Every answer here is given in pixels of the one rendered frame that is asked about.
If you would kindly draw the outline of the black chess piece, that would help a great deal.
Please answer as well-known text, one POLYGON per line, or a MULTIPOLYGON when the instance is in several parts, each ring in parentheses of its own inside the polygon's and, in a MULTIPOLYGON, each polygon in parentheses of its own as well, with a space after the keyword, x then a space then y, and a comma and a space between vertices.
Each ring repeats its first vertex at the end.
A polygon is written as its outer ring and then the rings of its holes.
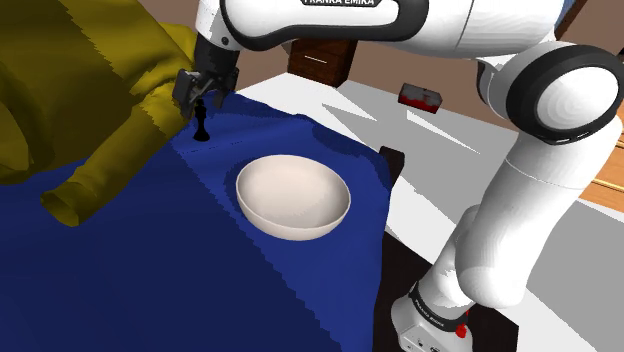
POLYGON ((207 142, 210 140, 210 134, 205 128, 205 120, 207 118, 207 109, 202 99, 198 99, 194 107, 194 116, 197 120, 197 129, 193 136, 196 141, 207 142))

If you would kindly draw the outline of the dark robot stand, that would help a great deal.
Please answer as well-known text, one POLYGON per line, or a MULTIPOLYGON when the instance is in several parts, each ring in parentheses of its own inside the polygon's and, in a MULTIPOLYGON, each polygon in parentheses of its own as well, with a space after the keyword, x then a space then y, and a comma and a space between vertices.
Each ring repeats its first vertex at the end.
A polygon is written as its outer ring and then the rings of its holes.
MULTIPOLYGON (((384 232, 382 272, 374 308, 372 352, 404 352, 391 322, 391 305, 408 292, 431 263, 400 240, 384 232)), ((469 311, 468 327, 474 352, 517 352, 519 326, 492 308, 480 305, 469 311)))

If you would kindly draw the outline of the red and grey box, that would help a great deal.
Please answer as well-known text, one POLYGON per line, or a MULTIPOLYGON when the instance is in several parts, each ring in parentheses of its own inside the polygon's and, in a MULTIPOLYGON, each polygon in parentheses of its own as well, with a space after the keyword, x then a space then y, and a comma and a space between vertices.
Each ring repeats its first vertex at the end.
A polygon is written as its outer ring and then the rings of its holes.
POLYGON ((436 114, 442 104, 442 97, 438 92, 404 83, 398 102, 432 114, 436 114))

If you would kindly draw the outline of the brown wooden cabinet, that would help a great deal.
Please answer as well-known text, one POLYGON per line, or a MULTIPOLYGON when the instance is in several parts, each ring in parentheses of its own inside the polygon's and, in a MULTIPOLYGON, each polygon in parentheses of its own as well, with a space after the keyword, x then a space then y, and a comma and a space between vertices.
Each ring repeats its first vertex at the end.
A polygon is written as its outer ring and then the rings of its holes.
POLYGON ((293 41, 287 72, 338 88, 349 77, 356 48, 356 40, 293 41))

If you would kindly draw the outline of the bed with blue cover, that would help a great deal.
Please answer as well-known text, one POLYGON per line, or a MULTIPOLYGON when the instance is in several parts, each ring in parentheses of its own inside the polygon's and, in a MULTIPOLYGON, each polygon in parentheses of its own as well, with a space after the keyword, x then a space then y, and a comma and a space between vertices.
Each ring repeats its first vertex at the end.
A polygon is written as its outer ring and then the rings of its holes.
POLYGON ((373 149, 238 94, 186 128, 84 224, 39 202, 71 166, 0 186, 0 352, 371 352, 391 177, 373 149), (292 242, 251 225, 250 161, 304 156, 352 196, 343 222, 292 242))

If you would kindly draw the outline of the white bowl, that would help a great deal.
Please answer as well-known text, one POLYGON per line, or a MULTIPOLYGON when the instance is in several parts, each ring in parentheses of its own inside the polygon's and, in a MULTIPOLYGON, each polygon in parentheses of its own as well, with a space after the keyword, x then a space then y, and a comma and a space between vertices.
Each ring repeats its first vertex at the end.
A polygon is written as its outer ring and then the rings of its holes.
POLYGON ((235 186, 246 219, 283 240, 323 237, 343 221, 351 207, 349 187, 335 171, 296 155, 268 155, 249 162, 235 186))

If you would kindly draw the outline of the yellow blanket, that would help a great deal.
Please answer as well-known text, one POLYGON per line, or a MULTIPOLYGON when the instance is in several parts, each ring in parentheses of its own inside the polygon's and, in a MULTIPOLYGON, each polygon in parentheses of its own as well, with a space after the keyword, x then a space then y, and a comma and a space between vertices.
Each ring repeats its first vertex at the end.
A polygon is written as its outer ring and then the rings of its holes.
POLYGON ((0 0, 0 185, 74 164, 41 204, 87 220, 186 126, 172 91, 196 38, 139 0, 0 0))

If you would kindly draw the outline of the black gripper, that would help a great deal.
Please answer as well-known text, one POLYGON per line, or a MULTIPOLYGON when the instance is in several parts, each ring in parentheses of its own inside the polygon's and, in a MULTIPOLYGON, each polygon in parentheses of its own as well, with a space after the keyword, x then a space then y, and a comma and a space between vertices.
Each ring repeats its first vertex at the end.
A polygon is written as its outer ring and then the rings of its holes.
POLYGON ((211 79, 217 83, 213 105, 220 109, 224 99, 235 90, 240 52, 221 48, 202 35, 197 36, 194 49, 194 71, 180 69, 177 73, 172 98, 178 103, 180 113, 190 119, 196 100, 210 87, 211 79))

